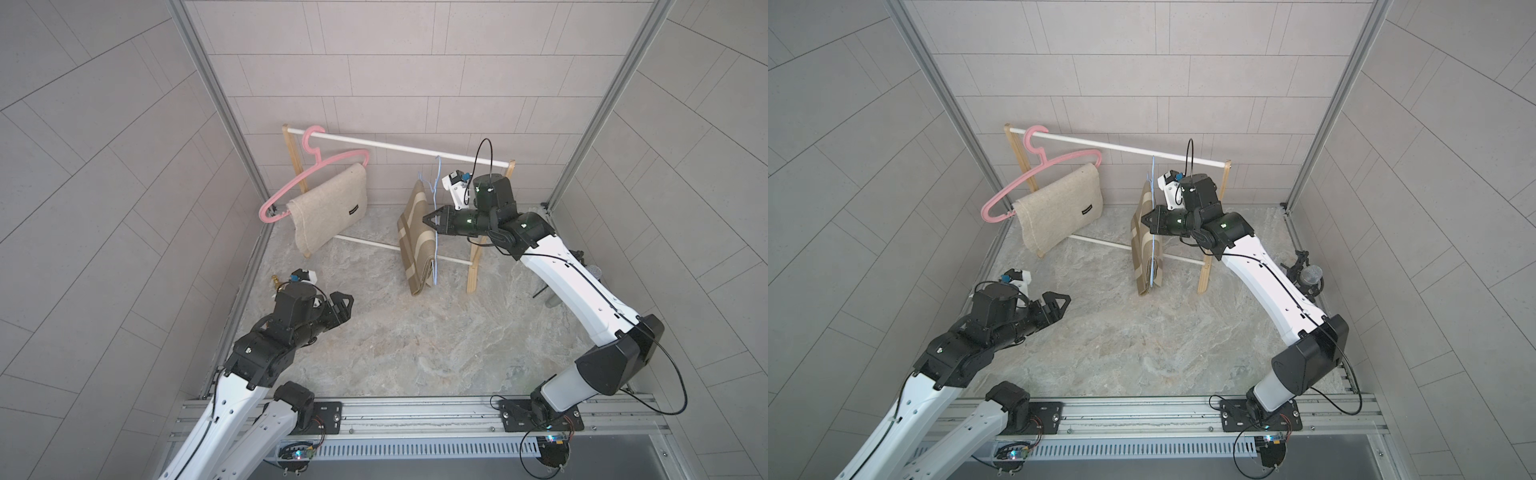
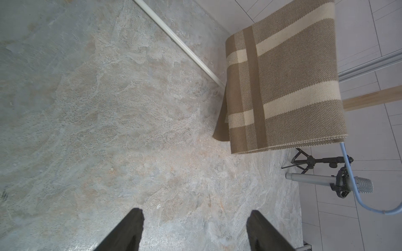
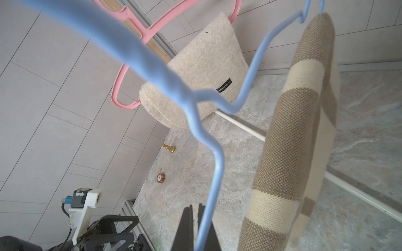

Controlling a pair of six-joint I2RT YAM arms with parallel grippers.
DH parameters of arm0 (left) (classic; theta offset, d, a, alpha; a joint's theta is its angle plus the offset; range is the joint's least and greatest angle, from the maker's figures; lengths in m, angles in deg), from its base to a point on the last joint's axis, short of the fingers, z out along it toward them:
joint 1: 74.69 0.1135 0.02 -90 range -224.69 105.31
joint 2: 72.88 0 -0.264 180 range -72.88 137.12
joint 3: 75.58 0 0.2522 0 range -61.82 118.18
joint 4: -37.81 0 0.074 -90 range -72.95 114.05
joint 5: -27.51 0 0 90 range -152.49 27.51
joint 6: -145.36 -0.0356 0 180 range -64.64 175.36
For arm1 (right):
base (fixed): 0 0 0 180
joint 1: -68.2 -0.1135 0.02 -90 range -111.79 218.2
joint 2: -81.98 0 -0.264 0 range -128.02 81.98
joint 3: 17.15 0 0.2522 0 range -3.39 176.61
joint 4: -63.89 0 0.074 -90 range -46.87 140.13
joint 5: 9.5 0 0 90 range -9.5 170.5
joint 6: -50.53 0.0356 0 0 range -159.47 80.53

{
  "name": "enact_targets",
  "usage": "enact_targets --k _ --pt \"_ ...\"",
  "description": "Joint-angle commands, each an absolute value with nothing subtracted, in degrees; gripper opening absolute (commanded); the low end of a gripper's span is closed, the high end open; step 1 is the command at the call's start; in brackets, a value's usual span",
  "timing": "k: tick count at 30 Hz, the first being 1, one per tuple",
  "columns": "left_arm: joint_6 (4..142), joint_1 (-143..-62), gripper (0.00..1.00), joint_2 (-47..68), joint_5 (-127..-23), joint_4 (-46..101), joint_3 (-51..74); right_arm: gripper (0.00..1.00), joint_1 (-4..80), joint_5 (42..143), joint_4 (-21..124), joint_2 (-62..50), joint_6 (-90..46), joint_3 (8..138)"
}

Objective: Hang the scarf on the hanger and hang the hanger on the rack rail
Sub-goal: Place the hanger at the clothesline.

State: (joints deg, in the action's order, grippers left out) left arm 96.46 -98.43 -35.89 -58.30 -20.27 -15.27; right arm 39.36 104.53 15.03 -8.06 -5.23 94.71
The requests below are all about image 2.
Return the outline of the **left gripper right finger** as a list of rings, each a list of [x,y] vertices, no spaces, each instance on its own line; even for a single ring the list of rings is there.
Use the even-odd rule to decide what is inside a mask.
[[[292,245],[257,210],[247,219],[247,233],[252,251],[294,251]]]

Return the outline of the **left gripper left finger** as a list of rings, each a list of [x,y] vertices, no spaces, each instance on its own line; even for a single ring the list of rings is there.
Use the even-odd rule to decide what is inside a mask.
[[[131,209],[94,251],[138,251],[143,224],[142,210]]]

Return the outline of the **light blue wire hanger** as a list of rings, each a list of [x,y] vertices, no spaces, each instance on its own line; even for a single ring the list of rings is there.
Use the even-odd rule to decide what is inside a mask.
[[[342,154],[343,154],[346,169],[347,169],[348,174],[349,174],[349,179],[350,179],[350,183],[351,183],[351,186],[352,186],[352,191],[353,191],[354,197],[357,200],[357,202],[359,203],[359,205],[361,205],[361,207],[363,207],[364,209],[366,209],[368,211],[378,213],[378,214],[383,214],[383,215],[401,214],[402,213],[402,204],[399,204],[395,209],[392,209],[392,210],[377,210],[377,209],[374,209],[374,208],[371,208],[371,207],[367,206],[362,201],[361,196],[360,196],[360,192],[359,192],[359,188],[357,186],[356,180],[355,180],[354,175],[353,175],[353,171],[352,171],[352,168],[351,168],[351,165],[350,165],[349,157],[347,155],[347,151],[346,151],[344,142],[340,142],[340,148],[341,148],[341,151],[342,151]]]

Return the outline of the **brown striped scarf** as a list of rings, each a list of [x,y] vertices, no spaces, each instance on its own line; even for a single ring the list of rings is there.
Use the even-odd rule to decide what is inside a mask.
[[[334,1],[292,1],[231,35],[213,138],[233,154],[343,142]]]

